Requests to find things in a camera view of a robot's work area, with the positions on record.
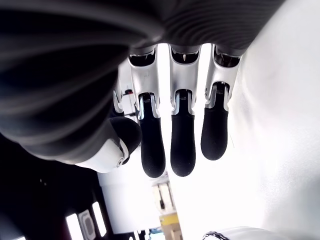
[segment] white wall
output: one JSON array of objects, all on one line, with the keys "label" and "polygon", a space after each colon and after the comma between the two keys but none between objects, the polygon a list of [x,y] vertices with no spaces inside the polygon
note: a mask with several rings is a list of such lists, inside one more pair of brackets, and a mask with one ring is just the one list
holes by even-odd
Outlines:
[{"label": "white wall", "polygon": [[[159,46],[162,135],[184,240],[235,226],[320,238],[319,13],[319,0],[287,1],[243,56],[229,103],[228,149],[218,161],[200,149],[207,74],[200,65],[197,160],[184,178],[168,167],[169,56]],[[204,46],[200,61],[208,64],[209,54]]]},{"label": "white wall", "polygon": [[98,173],[114,234],[160,226],[151,181],[141,164],[140,148],[127,164],[109,173]]}]

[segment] ceiling light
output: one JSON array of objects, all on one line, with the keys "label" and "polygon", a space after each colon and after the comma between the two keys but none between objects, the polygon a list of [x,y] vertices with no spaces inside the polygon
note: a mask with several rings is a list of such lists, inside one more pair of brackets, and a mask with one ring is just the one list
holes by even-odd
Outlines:
[{"label": "ceiling light", "polygon": [[72,240],[84,240],[77,215],[74,213],[67,216],[65,219]]},{"label": "ceiling light", "polygon": [[96,201],[94,204],[92,204],[92,208],[96,219],[96,223],[98,224],[100,235],[101,237],[103,237],[104,235],[106,235],[107,229],[104,223],[104,219],[102,218],[99,203]]}]

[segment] robotic hand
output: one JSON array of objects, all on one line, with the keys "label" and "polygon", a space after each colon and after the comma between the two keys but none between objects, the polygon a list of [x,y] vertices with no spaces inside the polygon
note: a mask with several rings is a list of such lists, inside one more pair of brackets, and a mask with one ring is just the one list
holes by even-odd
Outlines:
[{"label": "robotic hand", "polygon": [[[201,45],[212,51],[201,150],[219,159],[241,55],[284,0],[0,0],[0,132],[44,160],[109,172],[141,143],[143,169],[165,169],[157,44],[168,43],[178,176],[195,167]],[[122,117],[118,65],[128,58],[140,127]]]}]

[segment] yellow object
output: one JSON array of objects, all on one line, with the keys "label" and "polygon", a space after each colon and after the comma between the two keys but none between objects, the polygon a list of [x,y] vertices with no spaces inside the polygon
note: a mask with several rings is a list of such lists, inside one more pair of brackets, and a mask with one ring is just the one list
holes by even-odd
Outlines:
[{"label": "yellow object", "polygon": [[178,215],[176,213],[160,216],[159,218],[160,218],[161,226],[167,226],[167,225],[179,223]]}]

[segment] black rubber fingertip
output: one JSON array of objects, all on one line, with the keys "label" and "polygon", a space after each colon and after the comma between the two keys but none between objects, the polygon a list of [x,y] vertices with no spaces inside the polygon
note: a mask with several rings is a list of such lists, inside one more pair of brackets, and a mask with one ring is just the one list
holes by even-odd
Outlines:
[{"label": "black rubber fingertip", "polygon": [[141,160],[143,170],[150,178],[158,178],[166,168],[161,120],[153,116],[145,116],[139,123],[142,130]]},{"label": "black rubber fingertip", "polygon": [[201,135],[201,151],[206,159],[220,159],[228,144],[228,111],[225,109],[204,109]]},{"label": "black rubber fingertip", "polygon": [[188,176],[196,165],[194,135],[195,116],[191,114],[173,115],[171,136],[171,167],[180,176]]}]

